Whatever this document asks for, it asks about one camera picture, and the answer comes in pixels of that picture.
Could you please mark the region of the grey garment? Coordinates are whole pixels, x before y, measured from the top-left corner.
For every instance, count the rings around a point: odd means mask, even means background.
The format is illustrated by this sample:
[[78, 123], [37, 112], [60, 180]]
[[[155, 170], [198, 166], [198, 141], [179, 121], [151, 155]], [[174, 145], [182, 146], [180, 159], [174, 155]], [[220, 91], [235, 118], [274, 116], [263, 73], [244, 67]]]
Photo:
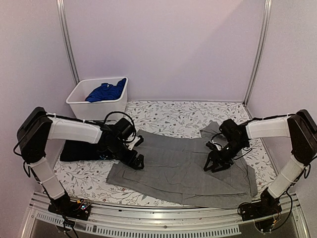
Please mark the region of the grey garment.
[[200, 129], [198, 138], [174, 138], [139, 130], [144, 142], [137, 151], [144, 155], [144, 168], [134, 170], [122, 162], [114, 164], [107, 182], [143, 195], [190, 206], [223, 209], [251, 202], [258, 193], [255, 170], [241, 158], [224, 171], [205, 172], [209, 148], [217, 133], [212, 121]]

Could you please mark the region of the black t-shirt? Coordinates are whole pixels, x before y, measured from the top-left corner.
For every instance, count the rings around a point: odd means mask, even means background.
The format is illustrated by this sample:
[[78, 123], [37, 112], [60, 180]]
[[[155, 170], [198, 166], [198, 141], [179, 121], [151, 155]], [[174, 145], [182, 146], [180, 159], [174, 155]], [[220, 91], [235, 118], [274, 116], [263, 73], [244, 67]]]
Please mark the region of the black t-shirt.
[[100, 149], [98, 144], [73, 140], [65, 141], [59, 159], [62, 162], [116, 160], [108, 150]]

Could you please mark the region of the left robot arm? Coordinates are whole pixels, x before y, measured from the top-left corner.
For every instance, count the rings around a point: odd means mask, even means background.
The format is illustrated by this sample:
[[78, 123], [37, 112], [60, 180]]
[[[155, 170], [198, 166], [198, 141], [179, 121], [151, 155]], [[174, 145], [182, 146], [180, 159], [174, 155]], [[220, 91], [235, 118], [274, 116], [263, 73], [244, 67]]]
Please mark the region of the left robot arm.
[[91, 145], [95, 153], [108, 156], [135, 169], [144, 168], [144, 156], [135, 150], [144, 139], [137, 135], [132, 118], [124, 112], [114, 122], [108, 121], [114, 112], [100, 120], [85, 120], [60, 116], [35, 107], [17, 131], [15, 155], [21, 157], [47, 193], [51, 203], [63, 215], [70, 215], [73, 203], [47, 159], [51, 141], [78, 142]]

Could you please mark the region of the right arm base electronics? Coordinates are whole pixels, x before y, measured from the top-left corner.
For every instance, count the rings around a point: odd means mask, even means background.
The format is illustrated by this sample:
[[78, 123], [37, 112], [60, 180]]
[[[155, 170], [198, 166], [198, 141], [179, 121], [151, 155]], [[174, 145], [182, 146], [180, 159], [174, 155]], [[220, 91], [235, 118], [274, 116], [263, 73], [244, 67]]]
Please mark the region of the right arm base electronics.
[[270, 233], [281, 218], [280, 204], [265, 207], [261, 202], [242, 203], [237, 209], [243, 221], [254, 221], [255, 228], [262, 234]]

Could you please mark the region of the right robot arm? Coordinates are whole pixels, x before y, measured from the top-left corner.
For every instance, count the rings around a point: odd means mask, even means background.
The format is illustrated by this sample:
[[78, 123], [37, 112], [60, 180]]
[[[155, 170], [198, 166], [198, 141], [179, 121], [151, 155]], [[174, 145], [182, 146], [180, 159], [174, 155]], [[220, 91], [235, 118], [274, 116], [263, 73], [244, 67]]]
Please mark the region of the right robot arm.
[[317, 158], [317, 124], [306, 109], [291, 114], [253, 118], [241, 124], [227, 119], [219, 126], [219, 131], [227, 144], [217, 149], [211, 142], [207, 143], [210, 153], [204, 170], [213, 173], [229, 169], [234, 156], [249, 147], [251, 140], [289, 142], [289, 146], [282, 146], [289, 149], [289, 158], [284, 160], [274, 181], [261, 193], [261, 201], [256, 206], [260, 216], [267, 216], [275, 209], [281, 195], [298, 181]]

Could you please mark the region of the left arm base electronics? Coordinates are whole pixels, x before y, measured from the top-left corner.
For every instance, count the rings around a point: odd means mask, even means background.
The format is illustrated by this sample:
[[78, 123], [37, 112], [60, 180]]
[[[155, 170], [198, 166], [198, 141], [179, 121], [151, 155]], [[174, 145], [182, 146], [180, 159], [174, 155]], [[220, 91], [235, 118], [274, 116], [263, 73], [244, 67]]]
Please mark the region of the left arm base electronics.
[[72, 201], [68, 198], [53, 200], [48, 211], [68, 218], [87, 221], [91, 212], [91, 202], [85, 199]]

